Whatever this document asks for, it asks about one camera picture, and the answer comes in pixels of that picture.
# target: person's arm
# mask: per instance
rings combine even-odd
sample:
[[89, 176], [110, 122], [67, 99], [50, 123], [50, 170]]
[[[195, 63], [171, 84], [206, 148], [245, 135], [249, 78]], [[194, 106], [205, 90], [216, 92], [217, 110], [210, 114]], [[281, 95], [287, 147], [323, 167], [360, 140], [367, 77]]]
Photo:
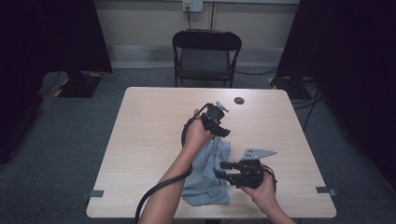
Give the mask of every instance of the person's arm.
[[286, 215], [277, 202], [274, 189], [274, 180], [267, 172], [264, 172], [264, 180], [258, 188], [251, 189], [242, 187], [241, 190], [252, 198], [253, 202], [257, 204], [257, 206], [265, 215], [267, 215], [272, 223], [295, 224], [295, 222], [290, 217], [288, 217], [288, 215]]
[[[213, 134], [208, 133], [204, 129], [202, 121], [196, 119], [187, 130], [183, 148], [159, 182], [186, 173], [198, 150], [213, 137]], [[180, 202], [184, 181], [185, 179], [177, 181], [153, 193], [148, 198], [148, 202], [139, 219], [139, 224], [172, 223]]]

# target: black chair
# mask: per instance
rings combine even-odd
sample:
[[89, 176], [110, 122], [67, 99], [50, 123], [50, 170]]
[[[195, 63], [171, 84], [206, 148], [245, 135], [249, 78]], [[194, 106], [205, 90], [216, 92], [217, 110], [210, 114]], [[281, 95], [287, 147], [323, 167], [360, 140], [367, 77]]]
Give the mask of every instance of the black chair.
[[241, 39], [231, 33], [214, 30], [183, 30], [172, 39], [175, 61], [175, 87], [177, 80], [200, 79], [230, 81], [233, 86], [233, 74], [236, 59], [242, 47]]

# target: gray cloth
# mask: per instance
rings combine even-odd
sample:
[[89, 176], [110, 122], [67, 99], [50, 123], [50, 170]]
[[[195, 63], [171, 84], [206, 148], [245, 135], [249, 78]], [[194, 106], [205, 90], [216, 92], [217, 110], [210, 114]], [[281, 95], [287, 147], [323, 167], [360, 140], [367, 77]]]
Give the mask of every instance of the gray cloth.
[[219, 163], [228, 160], [230, 151], [230, 143], [221, 141], [219, 137], [200, 148], [192, 162], [192, 174], [186, 178], [182, 192], [187, 202], [193, 206], [230, 202], [227, 181], [215, 177], [215, 169], [222, 170]]

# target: person's left hand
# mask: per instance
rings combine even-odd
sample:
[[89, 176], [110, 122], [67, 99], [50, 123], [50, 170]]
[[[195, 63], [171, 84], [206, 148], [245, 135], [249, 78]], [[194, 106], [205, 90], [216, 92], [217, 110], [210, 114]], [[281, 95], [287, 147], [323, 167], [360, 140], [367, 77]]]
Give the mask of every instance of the person's left hand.
[[215, 135], [213, 133], [205, 130], [200, 115], [198, 115], [187, 130], [183, 148], [199, 149], [214, 137]]

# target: table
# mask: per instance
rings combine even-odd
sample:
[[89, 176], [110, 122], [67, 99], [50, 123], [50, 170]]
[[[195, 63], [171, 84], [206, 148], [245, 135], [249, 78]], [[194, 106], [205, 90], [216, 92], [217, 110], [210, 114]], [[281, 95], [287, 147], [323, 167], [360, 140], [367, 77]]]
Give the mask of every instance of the table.
[[[237, 105], [235, 97], [245, 103]], [[276, 196], [290, 217], [334, 217], [329, 193], [284, 91], [241, 89], [138, 88], [125, 92], [91, 198], [89, 217], [134, 217], [141, 197], [153, 187], [181, 150], [183, 125], [194, 108], [220, 101], [230, 113], [221, 126], [231, 130], [229, 161], [246, 148], [275, 150], [261, 159], [276, 173]], [[180, 199], [175, 218], [265, 217], [242, 190], [229, 186], [229, 205], [193, 207]]]

